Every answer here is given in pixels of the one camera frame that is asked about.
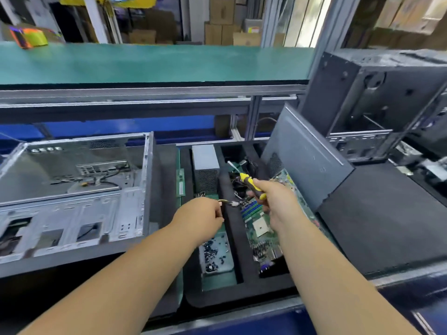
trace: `hand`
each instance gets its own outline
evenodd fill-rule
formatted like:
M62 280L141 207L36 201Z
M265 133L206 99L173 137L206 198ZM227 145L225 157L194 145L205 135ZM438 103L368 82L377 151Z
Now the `hand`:
M283 184L258 179L253 179L253 183L267 194L266 201L260 201L259 199L257 201L264 205L264 212L270 212L270 225L276 232L282 232L285 224L293 223L297 220L299 214L304 214L293 191ZM252 191L248 191L247 194L254 197Z
M217 233L223 221L217 200L197 197L176 211L171 224L186 228L186 235L193 237L198 247Z

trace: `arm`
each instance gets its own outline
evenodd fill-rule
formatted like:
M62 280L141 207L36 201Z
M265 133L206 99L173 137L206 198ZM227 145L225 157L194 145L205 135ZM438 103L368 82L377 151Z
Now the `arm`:
M206 197L130 249L26 327L20 335L139 334L192 252L224 219Z
M303 213L292 191L255 180L292 279L319 335L419 335Z

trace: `forearm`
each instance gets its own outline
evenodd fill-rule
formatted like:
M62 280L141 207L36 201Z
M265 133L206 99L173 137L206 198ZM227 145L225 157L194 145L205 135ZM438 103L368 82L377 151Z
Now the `forearm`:
M419 334L302 212L296 215L280 244L319 335Z
M21 335L139 334L194 248L181 228L168 225L92 276Z

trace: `yellow screwdriver handle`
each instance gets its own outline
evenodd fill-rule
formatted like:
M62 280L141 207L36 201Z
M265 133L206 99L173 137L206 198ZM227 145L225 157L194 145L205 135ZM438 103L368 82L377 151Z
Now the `yellow screwdriver handle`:
M250 175L245 173L240 173L241 181L254 193L254 195L260 200L266 200L267 194L256 187L253 183L253 179Z

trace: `person's right hand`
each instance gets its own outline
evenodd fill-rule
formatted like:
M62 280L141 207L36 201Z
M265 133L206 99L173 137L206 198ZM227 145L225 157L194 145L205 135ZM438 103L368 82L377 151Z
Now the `person's right hand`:
M284 225L296 221L297 214L303 214L295 194L283 184L258 179L253 179L253 183L267 194L266 201L257 201L264 205L264 212L270 212L270 225L277 233L282 231ZM247 194L254 197L252 191Z

